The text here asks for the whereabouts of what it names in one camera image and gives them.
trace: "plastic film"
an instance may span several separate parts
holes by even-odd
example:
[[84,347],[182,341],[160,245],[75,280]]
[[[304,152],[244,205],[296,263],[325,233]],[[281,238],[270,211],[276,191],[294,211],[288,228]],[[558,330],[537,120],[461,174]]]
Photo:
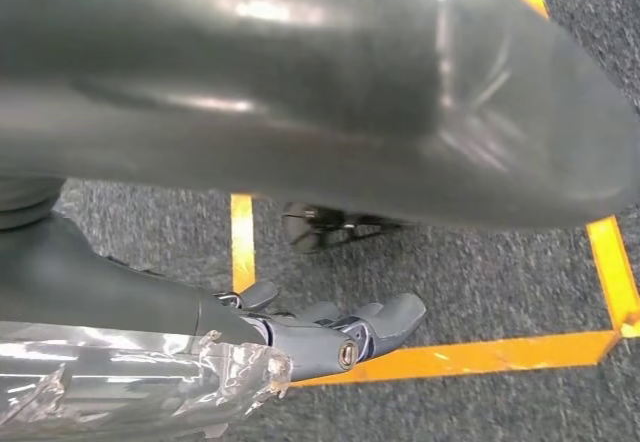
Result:
[[[0,342],[0,439],[219,436],[228,423],[283,394],[291,372],[288,357],[278,350],[219,343],[215,332],[176,353],[171,345],[131,348],[131,340],[144,340],[140,333],[106,331],[112,342],[97,343],[77,334],[102,329],[63,329],[75,340]],[[146,335],[153,342],[171,334]]]

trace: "gray metal surface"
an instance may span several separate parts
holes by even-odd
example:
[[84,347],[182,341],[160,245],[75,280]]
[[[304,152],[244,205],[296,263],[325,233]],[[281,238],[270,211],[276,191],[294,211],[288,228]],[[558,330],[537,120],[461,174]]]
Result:
[[4,321],[262,340],[211,292],[100,257],[72,221],[50,216],[0,231]]
[[0,0],[0,31],[5,171],[464,226],[638,189],[630,106],[519,0]]

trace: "robotic hand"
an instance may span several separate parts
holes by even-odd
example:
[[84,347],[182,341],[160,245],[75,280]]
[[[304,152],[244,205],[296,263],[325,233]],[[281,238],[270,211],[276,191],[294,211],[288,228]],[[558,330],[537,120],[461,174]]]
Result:
[[343,317],[331,302],[318,302],[300,312],[263,312],[278,296],[272,283],[217,296],[260,332],[266,345],[290,356],[293,381],[339,374],[388,354],[405,343],[426,313],[420,298],[409,293],[386,305],[365,305]]

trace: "orange tape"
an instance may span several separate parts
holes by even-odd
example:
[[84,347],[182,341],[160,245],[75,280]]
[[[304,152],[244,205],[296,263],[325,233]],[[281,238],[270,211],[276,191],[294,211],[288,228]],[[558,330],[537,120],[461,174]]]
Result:
[[611,325],[623,337],[640,336],[640,295],[615,217],[586,227]]
[[251,196],[232,194],[231,260],[234,292],[242,292],[256,283],[255,257]]
[[487,374],[595,365],[617,341],[615,331],[578,332],[468,344],[415,347],[356,365],[350,372],[296,387]]

